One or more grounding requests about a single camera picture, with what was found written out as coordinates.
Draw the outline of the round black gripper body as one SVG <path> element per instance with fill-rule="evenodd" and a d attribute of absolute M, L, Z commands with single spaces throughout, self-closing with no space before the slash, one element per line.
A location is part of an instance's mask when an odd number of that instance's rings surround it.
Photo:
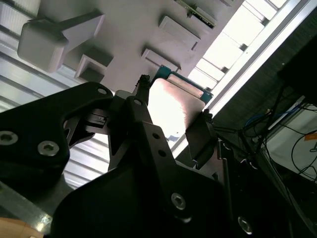
<path fill-rule="evenodd" d="M 289 238 L 288 219 L 276 205 L 253 200 L 230 217 L 215 180 L 182 166 L 163 174 L 113 169 L 71 192 L 53 215 L 53 238 Z"/>

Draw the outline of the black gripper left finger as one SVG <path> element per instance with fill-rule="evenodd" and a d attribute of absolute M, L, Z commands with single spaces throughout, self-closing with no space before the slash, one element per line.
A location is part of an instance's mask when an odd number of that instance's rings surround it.
<path fill-rule="evenodd" d="M 126 99 L 88 82 L 1 113 L 0 177 L 31 186 L 54 184 L 70 158 L 70 148 L 95 133 L 108 135 L 110 171 L 125 165 L 148 170 L 161 187 L 163 174 L 177 166 L 147 105 L 146 75 Z"/>

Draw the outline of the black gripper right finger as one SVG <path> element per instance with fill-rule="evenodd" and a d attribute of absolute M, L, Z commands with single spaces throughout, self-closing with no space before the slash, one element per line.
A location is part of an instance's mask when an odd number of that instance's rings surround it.
<path fill-rule="evenodd" d="M 208 109 L 198 115 L 185 134 L 194 168 L 221 184 L 228 184 L 228 159 L 233 157 L 233 149 L 217 135 Z"/>

